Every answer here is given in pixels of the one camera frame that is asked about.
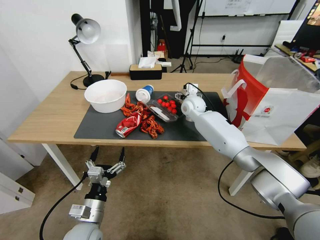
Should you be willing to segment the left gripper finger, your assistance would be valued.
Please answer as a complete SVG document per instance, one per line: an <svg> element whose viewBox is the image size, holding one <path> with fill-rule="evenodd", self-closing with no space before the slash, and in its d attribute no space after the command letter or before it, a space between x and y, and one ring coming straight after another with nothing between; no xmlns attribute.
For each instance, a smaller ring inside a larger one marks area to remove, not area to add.
<svg viewBox="0 0 320 240"><path fill-rule="evenodd" d="M108 169L108 173L110 173L110 174L119 174L125 168L126 168L126 164L125 164L125 147L122 147L118 163L116 163L115 165L110 167Z"/></svg>
<svg viewBox="0 0 320 240"><path fill-rule="evenodd" d="M95 148L95 150L91 153L89 160L85 162L87 168L91 168L95 166L95 161L97 159L98 152L99 152L99 146Z"/></svg>

